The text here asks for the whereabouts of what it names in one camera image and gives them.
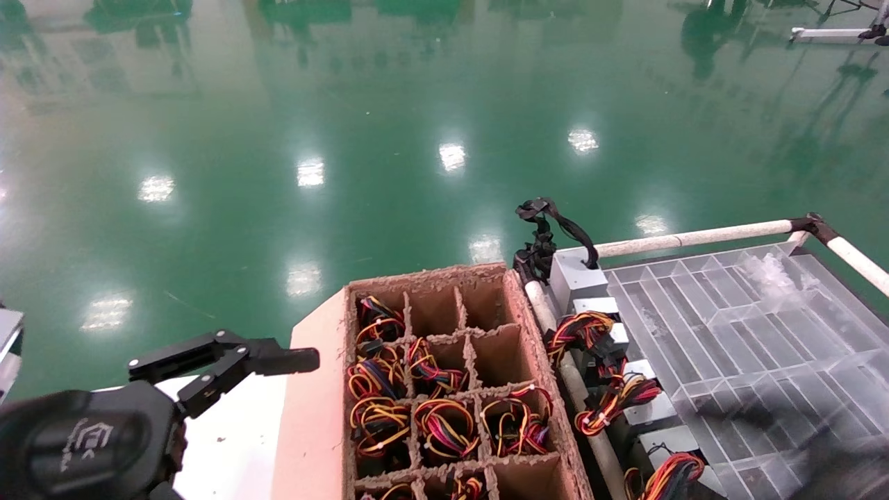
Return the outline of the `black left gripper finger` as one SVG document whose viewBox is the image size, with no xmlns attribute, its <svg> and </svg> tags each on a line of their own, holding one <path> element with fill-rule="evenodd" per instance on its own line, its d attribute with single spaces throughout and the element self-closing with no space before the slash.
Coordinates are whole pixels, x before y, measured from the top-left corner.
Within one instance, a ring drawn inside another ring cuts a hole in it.
<svg viewBox="0 0 889 500">
<path fill-rule="evenodd" d="M 215 373 L 289 376 L 314 372 L 320 367 L 315 348 L 285 349 L 274 338 L 247 339 L 222 329 L 139 355 L 128 364 L 130 382 L 161 383 L 200 368 Z"/>
<path fill-rule="evenodd" d="M 254 373 L 255 358 L 261 348 L 194 347 L 182 354 L 180 367 L 191 370 L 203 368 L 196 380 L 178 392 L 178 408 L 182 417 L 196 419 L 216 404 L 222 395 L 231 392 L 249 374 Z"/>
</svg>

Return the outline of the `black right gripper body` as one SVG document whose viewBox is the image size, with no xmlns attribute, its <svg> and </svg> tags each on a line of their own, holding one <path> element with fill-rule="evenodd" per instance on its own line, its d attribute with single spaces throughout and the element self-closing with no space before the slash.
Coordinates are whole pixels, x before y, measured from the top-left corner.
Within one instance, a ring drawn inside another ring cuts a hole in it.
<svg viewBox="0 0 889 500">
<path fill-rule="evenodd" d="M 841 443 L 819 431 L 803 447 L 804 479 L 798 499 L 887 499 L 886 437 Z"/>
</svg>

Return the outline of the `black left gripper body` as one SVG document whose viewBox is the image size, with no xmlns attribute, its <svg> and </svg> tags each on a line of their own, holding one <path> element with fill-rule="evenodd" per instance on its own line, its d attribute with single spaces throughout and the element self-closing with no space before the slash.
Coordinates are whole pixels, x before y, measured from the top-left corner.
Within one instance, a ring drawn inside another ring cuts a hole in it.
<svg viewBox="0 0 889 500">
<path fill-rule="evenodd" d="M 178 499 L 185 418 L 152 384 L 2 405 L 3 499 Z"/>
</svg>

